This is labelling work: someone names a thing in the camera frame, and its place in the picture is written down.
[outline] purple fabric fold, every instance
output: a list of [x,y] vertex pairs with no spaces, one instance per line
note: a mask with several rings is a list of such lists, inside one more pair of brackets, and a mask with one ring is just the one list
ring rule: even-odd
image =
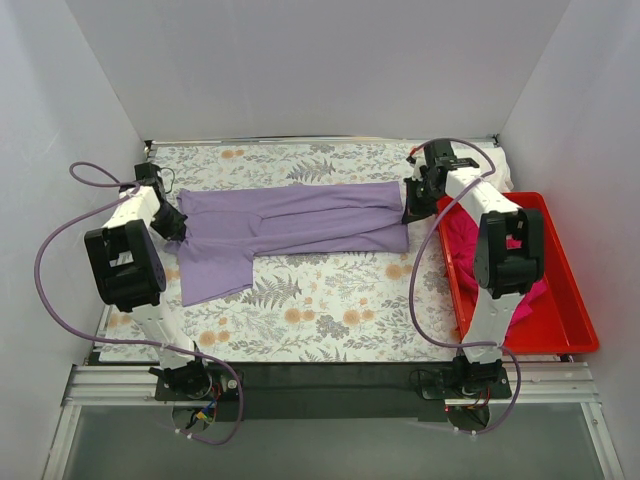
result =
[[253,257],[409,249],[397,182],[182,190],[186,239],[178,248],[182,303],[250,288]]

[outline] wall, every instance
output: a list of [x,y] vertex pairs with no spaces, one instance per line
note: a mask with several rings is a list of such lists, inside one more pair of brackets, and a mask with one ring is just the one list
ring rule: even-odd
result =
[[640,470],[640,5],[573,0],[507,121],[514,183],[546,198],[600,338],[589,355],[628,478]]
[[140,135],[187,140],[497,133],[569,2],[67,3]]
[[[33,260],[54,227],[113,198],[67,174],[91,160],[120,178],[143,145],[62,0],[0,0],[0,477],[40,478],[72,362],[89,345],[55,326],[37,299]],[[99,301],[82,242],[63,234],[43,273],[54,303],[95,331]]]

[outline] folded purple shirt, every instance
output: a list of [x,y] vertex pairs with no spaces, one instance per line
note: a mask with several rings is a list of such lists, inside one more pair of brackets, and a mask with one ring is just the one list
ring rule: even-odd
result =
[[253,284],[253,257],[292,253],[406,252],[397,182],[182,190],[188,219],[178,248],[184,306]]

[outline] floral tablecloth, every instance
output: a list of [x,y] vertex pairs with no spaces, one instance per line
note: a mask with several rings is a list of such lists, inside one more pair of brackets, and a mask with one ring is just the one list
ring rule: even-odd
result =
[[[292,184],[366,183],[409,176],[412,144],[252,144],[161,147],[155,163],[182,188],[230,190]],[[483,145],[491,153],[490,144]],[[163,172],[171,185],[171,172]],[[454,351],[423,340],[409,319],[407,295],[416,251],[432,219],[409,226],[410,252],[257,257],[251,290],[183,307],[176,257],[154,238],[168,279],[166,298],[184,332],[228,361],[449,360]],[[417,312],[430,335],[459,341],[438,238],[423,258]],[[107,337],[143,338],[131,317],[110,313]],[[153,349],[105,346],[101,361],[157,360]]]

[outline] pink cloth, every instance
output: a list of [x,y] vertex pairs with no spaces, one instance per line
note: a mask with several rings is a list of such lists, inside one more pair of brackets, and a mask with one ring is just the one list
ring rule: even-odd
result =
[[[449,213],[446,222],[449,233],[449,246],[453,258],[453,266],[458,276],[458,284],[461,288],[470,292],[474,301],[478,298],[478,282],[473,275],[473,259],[476,254],[476,243],[478,241],[478,227],[469,214],[462,209],[455,209]],[[507,240],[507,247],[518,247],[517,240]],[[547,290],[547,284],[541,280],[533,284],[531,291],[525,295],[516,308],[511,319],[511,326],[531,314],[533,310],[529,304]]]

